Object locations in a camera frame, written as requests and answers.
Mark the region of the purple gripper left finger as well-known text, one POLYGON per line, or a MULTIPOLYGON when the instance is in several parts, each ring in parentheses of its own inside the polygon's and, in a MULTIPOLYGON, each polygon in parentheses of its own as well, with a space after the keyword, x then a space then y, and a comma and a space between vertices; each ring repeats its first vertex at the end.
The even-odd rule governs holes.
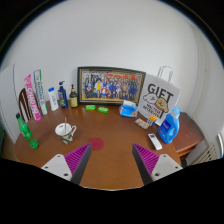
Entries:
POLYGON ((81 146, 66 155, 56 154, 42 169, 77 185, 80 184, 91 155, 91 144, 81 146))

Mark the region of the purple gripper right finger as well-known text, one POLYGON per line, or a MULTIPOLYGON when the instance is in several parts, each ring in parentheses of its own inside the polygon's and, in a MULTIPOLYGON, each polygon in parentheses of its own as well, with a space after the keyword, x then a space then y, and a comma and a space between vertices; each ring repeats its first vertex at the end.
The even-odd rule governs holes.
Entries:
POLYGON ((132 154, 144 185, 150 184, 182 169, 182 167, 167 154, 158 155, 138 144, 132 146, 132 154))

